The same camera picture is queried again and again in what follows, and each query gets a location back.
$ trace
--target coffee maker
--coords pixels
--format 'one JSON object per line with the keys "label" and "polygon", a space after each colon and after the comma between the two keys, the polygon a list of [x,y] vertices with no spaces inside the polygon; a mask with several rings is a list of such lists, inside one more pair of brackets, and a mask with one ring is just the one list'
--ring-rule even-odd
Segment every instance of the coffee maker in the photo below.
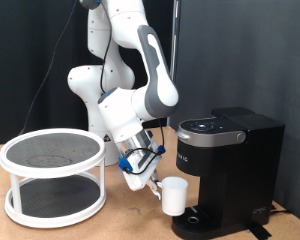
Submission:
{"label": "coffee maker", "polygon": [[173,217],[173,231],[184,239],[212,239],[267,224],[284,128],[239,107],[181,122],[177,167],[200,177],[200,189],[198,205]]}

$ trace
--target table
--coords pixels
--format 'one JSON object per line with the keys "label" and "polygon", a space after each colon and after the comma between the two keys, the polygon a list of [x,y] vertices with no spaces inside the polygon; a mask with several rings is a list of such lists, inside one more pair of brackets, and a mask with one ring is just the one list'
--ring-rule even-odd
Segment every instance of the table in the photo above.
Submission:
{"label": "table", "polygon": [[[160,144],[160,129],[152,131]],[[167,152],[157,168],[159,178],[185,178],[189,182],[187,206],[193,206],[198,200],[199,177],[186,175],[177,169],[177,137],[170,127],[165,127],[164,132]],[[99,167],[93,168],[90,173],[98,176]],[[162,212],[157,196],[148,187],[132,192],[117,165],[106,167],[107,201],[104,207],[81,223],[59,229],[31,229],[11,221],[4,211],[5,196],[10,187],[9,173],[0,166],[0,240],[180,239],[172,232],[172,218]],[[283,209],[275,202],[274,205],[278,210]],[[270,217],[270,223],[265,228],[273,236],[270,240],[300,240],[300,220],[292,214],[279,213]],[[256,240],[248,231],[217,239]]]}

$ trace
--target black mesh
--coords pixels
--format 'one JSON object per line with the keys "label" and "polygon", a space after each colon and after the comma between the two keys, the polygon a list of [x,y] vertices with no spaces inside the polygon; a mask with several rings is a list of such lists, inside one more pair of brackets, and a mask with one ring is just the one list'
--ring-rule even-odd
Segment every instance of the black mesh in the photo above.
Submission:
{"label": "black mesh", "polygon": [[8,150],[7,158],[26,167],[55,168],[83,162],[99,151],[99,144],[89,137],[51,133],[18,142]]}
{"label": "black mesh", "polygon": [[22,213],[39,218],[55,218],[80,212],[100,197],[100,188],[82,176],[36,179],[20,188]]}

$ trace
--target white cup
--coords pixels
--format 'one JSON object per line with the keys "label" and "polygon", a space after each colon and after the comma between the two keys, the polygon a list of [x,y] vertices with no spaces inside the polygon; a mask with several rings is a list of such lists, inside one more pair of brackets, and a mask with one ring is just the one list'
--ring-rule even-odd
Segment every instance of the white cup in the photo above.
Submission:
{"label": "white cup", "polygon": [[188,182],[180,177],[167,177],[160,185],[162,185],[162,211],[170,216],[182,215],[186,208]]}

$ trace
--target dark curtain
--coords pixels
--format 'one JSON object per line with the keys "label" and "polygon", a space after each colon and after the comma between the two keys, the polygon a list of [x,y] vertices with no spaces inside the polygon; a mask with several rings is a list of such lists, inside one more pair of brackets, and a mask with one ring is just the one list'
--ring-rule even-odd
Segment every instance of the dark curtain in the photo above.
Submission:
{"label": "dark curtain", "polygon": [[[74,0],[0,1],[0,144],[16,137],[23,128],[74,3]],[[169,63],[173,1],[147,0],[144,5]],[[88,10],[78,1],[59,43],[50,76],[32,110],[27,132],[57,127],[87,129],[86,108],[67,84],[73,67],[102,64],[87,50],[87,15]],[[135,72],[134,88],[145,85],[147,77],[140,54],[125,49],[121,53]]]}
{"label": "dark curtain", "polygon": [[300,0],[183,0],[174,128],[241,106],[286,124],[274,199],[300,218]]}

